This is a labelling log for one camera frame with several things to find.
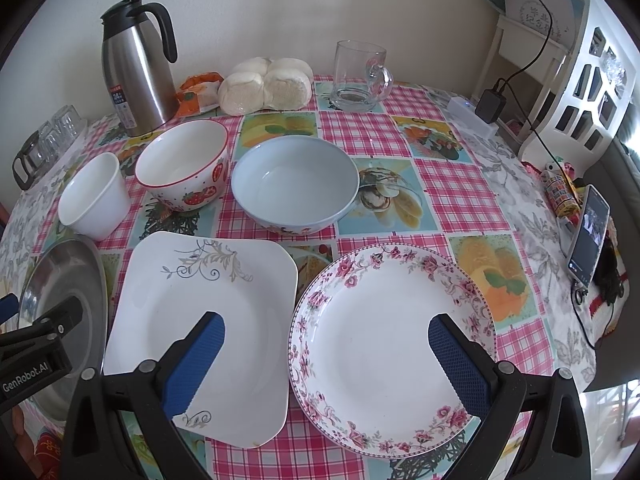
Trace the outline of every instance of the table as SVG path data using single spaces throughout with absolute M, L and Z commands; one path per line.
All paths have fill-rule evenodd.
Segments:
M 107 276 L 110 323 L 135 245 L 157 230 L 278 241 L 296 259 L 300 293 L 327 261 L 373 242 L 404 241 L 455 258 L 471 274 L 496 320 L 499 359 L 510 360 L 522 372 L 533 374 L 551 374 L 566 366 L 572 370 L 578 389 L 585 389 L 595 374 L 594 352 L 582 338 L 572 312 L 570 282 L 561 271 L 564 257 L 558 229 L 540 183 L 499 137 L 484 140 L 456 123 L 446 111 L 453 94 L 399 82 L 383 105 L 367 114 L 353 114 L 332 109 L 330 88 L 330 78 L 316 76 L 310 103 L 297 112 L 260 112 L 242 118 L 216 116 L 221 112 L 213 111 L 204 117 L 227 127 L 234 160 L 274 135 L 312 135 L 333 142 L 361 169 L 375 166 L 399 173 L 422 197 L 420 218 L 407 217 L 401 211 L 380 218 L 361 203 L 317 234 L 284 238 L 249 219 L 230 189 L 195 212 L 170 214 L 135 181 L 133 169 L 146 144 L 180 120 L 129 139 L 117 118 L 107 116 L 76 141 L 72 147 L 76 152 L 67 164 L 51 171 L 44 182 L 18 200 L 0 243 L 0 296 L 9 291 L 20 295 L 37 257 L 68 233 L 59 224 L 56 211 L 72 175 L 99 153 L 113 152 L 121 161 L 132 206 L 118 228 L 97 245 Z M 267 130 L 268 125 L 277 128 Z M 584 323 L 593 337 L 588 313 Z M 15 320 L 10 320 L 6 329 L 13 328 Z M 32 420 L 62 431 L 29 401 L 23 407 Z M 527 422 L 524 416 L 518 420 L 513 440 L 494 474 L 508 467 L 507 461 L 514 455 L 508 452 L 518 444 Z M 258 449 L 204 442 L 194 434 L 186 434 L 185 439 L 220 480 L 431 480 L 446 471 L 477 424 L 473 421 L 447 444 L 424 455 L 381 461 L 353 454 L 325 439 L 291 394 L 283 430 Z M 127 427 L 132 434 L 140 432 L 134 420 L 128 421 Z M 146 466 L 150 476 L 157 474 L 152 463 Z

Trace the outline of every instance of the phone screen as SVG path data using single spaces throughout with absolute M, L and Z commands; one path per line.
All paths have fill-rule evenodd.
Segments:
M 593 278 L 607 232 L 607 221 L 609 204 L 594 187 L 590 187 L 574 250 L 569 258 L 569 270 L 585 286 L 588 286 Z

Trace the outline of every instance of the plate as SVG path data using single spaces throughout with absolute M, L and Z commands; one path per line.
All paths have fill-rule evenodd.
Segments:
M 443 312 L 495 359 L 486 301 L 438 253 L 375 244 L 320 272 L 289 333 L 290 380 L 306 416 L 334 442 L 378 458 L 417 455 L 456 436 L 471 416 L 427 336 Z
M 289 402 L 287 332 L 298 271 L 268 240 L 156 232 L 134 249 L 104 373 L 158 360 L 207 310 L 225 321 L 225 342 L 178 428 L 257 447 L 283 427 Z
M 64 423 L 78 376 L 87 367 L 102 367 L 107 340 L 107 285 L 94 243 L 83 236 L 64 238 L 40 258 L 20 298 L 18 328 L 30 326 L 46 311 L 76 296 L 82 321 L 62 339 L 71 373 L 31 397 L 49 420 Z

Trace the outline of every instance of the glass mug handle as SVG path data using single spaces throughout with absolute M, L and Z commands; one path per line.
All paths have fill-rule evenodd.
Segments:
M 370 68 L 371 76 L 375 79 L 376 83 L 373 85 L 373 88 L 380 86 L 380 90 L 374 98 L 376 101 L 380 102 L 383 99 L 386 99 L 389 94 L 391 94 L 391 89 L 394 85 L 394 77 L 391 75 L 391 72 L 386 68 L 386 66 L 381 64 L 375 64 Z

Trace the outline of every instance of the screw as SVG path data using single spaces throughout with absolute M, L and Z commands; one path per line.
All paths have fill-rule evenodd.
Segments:
M 83 381 L 90 381 L 91 379 L 94 378 L 94 375 L 95 375 L 95 370 L 93 368 L 85 368 L 84 370 L 82 370 L 80 377 L 82 377 Z
M 562 377 L 563 379 L 571 379 L 573 377 L 569 368 L 560 368 L 558 370 L 558 375 L 560 375 L 560 377 Z
M 498 370 L 500 370 L 503 374 L 513 374 L 513 372 L 515 371 L 516 367 L 513 366 L 510 362 L 508 361 L 500 361 L 498 363 Z
M 152 372 L 156 367 L 156 362 L 153 359 L 145 359 L 138 365 L 138 370 L 140 370 L 143 374 L 148 374 Z

